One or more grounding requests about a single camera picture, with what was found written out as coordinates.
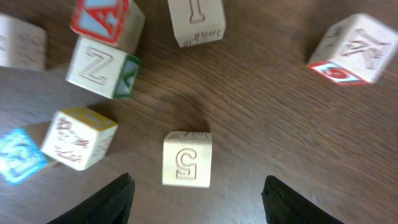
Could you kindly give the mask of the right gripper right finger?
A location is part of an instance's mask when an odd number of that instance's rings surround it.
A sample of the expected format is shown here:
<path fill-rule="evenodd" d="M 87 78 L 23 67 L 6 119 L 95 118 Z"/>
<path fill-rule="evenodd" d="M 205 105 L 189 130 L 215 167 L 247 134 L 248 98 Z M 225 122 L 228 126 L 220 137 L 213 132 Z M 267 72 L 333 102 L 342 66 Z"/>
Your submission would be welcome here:
<path fill-rule="evenodd" d="M 273 175 L 261 195 L 268 224 L 344 224 Z"/>

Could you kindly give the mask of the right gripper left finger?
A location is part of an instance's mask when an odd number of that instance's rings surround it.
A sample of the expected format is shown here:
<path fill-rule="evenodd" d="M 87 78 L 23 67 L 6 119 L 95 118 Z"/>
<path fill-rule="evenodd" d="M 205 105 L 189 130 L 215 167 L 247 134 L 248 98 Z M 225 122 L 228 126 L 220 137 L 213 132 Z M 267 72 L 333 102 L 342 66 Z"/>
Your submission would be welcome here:
<path fill-rule="evenodd" d="M 49 224 L 127 224 L 135 181 L 127 172 Z"/>

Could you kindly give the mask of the block 5 with green side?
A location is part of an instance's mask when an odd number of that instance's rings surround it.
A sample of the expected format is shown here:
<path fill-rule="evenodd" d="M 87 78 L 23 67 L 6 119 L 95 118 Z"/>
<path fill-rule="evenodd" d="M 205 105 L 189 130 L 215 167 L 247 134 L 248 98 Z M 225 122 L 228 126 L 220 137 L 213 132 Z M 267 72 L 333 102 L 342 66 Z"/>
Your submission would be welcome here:
<path fill-rule="evenodd" d="M 163 143 L 162 184 L 208 188 L 211 162 L 211 133 L 171 131 Z"/>

